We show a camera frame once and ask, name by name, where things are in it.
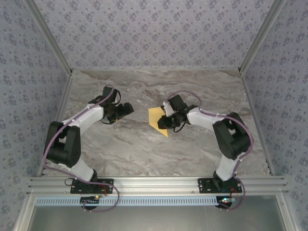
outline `blue floral wallpaper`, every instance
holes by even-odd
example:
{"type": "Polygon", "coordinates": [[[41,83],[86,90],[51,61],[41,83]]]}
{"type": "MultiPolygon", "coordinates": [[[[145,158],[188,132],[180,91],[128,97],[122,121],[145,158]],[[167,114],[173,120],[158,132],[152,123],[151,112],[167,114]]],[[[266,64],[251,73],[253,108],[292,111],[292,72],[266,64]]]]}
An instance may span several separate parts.
{"type": "Polygon", "coordinates": [[[72,69],[238,67],[272,0],[35,0],[72,69]]]}
{"type": "Polygon", "coordinates": [[[308,1],[288,0],[245,73],[276,174],[308,230],[308,1]]]}
{"type": "Polygon", "coordinates": [[[22,0],[0,1],[0,230],[35,176],[66,75],[22,0]]]}

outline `robotic arm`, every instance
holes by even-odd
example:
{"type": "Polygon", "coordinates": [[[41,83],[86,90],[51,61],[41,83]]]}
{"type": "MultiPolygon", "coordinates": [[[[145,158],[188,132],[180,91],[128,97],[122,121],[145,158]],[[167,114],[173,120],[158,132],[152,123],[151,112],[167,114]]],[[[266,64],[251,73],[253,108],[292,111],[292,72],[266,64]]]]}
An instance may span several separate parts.
{"type": "MultiPolygon", "coordinates": [[[[177,128],[181,123],[198,125],[214,131],[222,157],[217,170],[214,172],[214,184],[220,190],[224,191],[226,182],[232,176],[236,163],[239,161],[241,154],[249,148],[250,140],[245,130],[234,121],[226,118],[208,116],[200,112],[196,105],[187,106],[179,95],[176,95],[164,102],[162,109],[166,115],[158,121],[160,129],[177,128]]],[[[237,113],[230,113],[232,117],[241,123],[242,119],[237,113]]]]}
{"type": "MultiPolygon", "coordinates": [[[[103,94],[99,95],[95,99],[91,100],[86,108],[90,108],[92,105],[100,102],[111,92],[111,88],[105,87],[103,94]]],[[[109,123],[103,122],[104,124],[113,124],[117,120],[123,118],[126,115],[134,112],[130,103],[119,104],[121,100],[121,94],[118,90],[114,89],[113,94],[104,103],[97,105],[94,108],[88,110],[85,114],[79,117],[77,120],[73,120],[63,132],[58,136],[55,142],[52,144],[47,159],[66,168],[72,172],[75,176],[85,181],[97,181],[97,173],[94,169],[87,166],[87,164],[80,157],[81,155],[81,144],[80,136],[87,130],[92,124],[99,120],[109,121],[109,123]]],[[[55,133],[72,118],[64,120],[63,122],[53,121],[48,129],[46,138],[45,149],[49,144],[55,133]]]]}

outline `yellow paper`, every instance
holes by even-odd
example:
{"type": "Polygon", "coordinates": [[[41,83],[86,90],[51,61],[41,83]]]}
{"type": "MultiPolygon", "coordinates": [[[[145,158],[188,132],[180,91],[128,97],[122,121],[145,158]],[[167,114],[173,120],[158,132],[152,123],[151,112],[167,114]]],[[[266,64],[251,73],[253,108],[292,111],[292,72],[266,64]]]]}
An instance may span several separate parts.
{"type": "Polygon", "coordinates": [[[166,115],[165,112],[161,107],[155,107],[149,109],[149,124],[155,128],[160,133],[164,134],[166,137],[168,137],[168,130],[167,129],[159,129],[158,128],[158,120],[166,115]]]}

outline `patterned wallpaper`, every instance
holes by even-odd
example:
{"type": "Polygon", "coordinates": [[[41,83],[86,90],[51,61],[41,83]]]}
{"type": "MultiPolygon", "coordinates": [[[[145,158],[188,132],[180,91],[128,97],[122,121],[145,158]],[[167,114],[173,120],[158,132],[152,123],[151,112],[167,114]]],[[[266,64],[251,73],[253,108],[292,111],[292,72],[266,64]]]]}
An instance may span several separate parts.
{"type": "Polygon", "coordinates": [[[288,0],[245,78],[277,175],[308,230],[308,1],[288,0]]]}
{"type": "Polygon", "coordinates": [[[70,67],[238,67],[272,0],[35,0],[70,67]]]}
{"type": "Polygon", "coordinates": [[[0,1],[0,230],[37,174],[66,76],[22,0],[0,1]]]}

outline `gray marble tabletop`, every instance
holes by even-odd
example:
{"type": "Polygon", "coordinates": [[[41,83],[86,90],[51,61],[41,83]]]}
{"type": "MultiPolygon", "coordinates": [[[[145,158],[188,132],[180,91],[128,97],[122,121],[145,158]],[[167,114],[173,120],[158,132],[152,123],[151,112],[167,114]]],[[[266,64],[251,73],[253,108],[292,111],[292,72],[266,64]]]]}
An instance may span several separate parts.
{"type": "MultiPolygon", "coordinates": [[[[237,112],[251,131],[255,145],[238,168],[239,175],[266,175],[267,164],[238,71],[118,70],[74,71],[65,118],[85,107],[112,84],[121,102],[134,113],[113,125],[100,121],[81,137],[82,157],[101,176],[211,176],[221,152],[214,132],[186,125],[166,138],[149,126],[148,109],[159,107],[177,90],[190,90],[203,100],[202,108],[217,113],[237,112]]],[[[197,100],[188,94],[189,104],[197,100]]]]}

